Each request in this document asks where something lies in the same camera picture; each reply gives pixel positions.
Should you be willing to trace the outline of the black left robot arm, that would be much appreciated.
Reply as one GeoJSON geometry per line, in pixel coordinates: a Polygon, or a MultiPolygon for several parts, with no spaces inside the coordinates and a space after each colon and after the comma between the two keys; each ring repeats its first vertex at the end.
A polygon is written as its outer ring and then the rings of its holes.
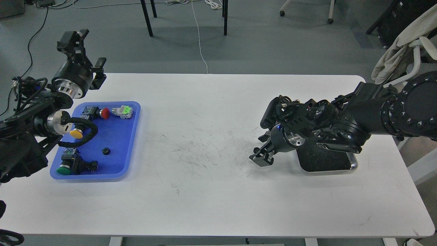
{"type": "Polygon", "coordinates": [[[70,117],[67,112],[75,98],[100,89],[107,77],[103,69],[106,58],[92,65],[86,56],[88,33],[88,29],[67,31],[57,42],[57,50],[67,61],[51,82],[47,78],[13,78],[17,106],[13,115],[1,121],[1,183],[45,168],[46,156],[56,145],[76,148],[97,135],[95,123],[70,117]]]}

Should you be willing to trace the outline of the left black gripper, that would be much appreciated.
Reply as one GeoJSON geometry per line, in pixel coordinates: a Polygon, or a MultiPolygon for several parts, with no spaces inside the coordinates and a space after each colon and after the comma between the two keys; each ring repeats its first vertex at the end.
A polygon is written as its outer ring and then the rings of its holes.
{"type": "Polygon", "coordinates": [[[89,89],[100,89],[107,77],[103,69],[107,61],[106,57],[99,58],[92,68],[89,65],[84,47],[84,39],[88,33],[88,29],[67,31],[57,42],[57,50],[64,53],[68,61],[55,74],[51,84],[56,91],[64,93],[72,99],[83,98],[89,89]]]}

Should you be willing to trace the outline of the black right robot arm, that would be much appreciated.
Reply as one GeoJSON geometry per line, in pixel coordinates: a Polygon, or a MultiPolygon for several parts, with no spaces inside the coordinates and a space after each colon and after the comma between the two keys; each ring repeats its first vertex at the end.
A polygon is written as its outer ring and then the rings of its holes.
{"type": "Polygon", "coordinates": [[[333,101],[305,103],[279,95],[261,119],[263,143],[249,157],[258,166],[273,164],[274,155],[315,146],[359,154],[371,135],[427,137],[436,141],[436,71],[407,81],[401,92],[393,86],[360,82],[355,91],[333,101]]]}

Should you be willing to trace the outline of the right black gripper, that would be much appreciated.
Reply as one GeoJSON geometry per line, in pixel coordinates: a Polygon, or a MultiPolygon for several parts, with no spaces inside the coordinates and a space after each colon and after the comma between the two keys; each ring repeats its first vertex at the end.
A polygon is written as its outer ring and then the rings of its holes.
{"type": "Polygon", "coordinates": [[[315,137],[314,131],[320,127],[320,103],[277,96],[269,102],[260,127],[266,132],[258,140],[266,143],[254,148],[249,159],[260,167],[271,166],[276,153],[297,150],[315,137]]]}

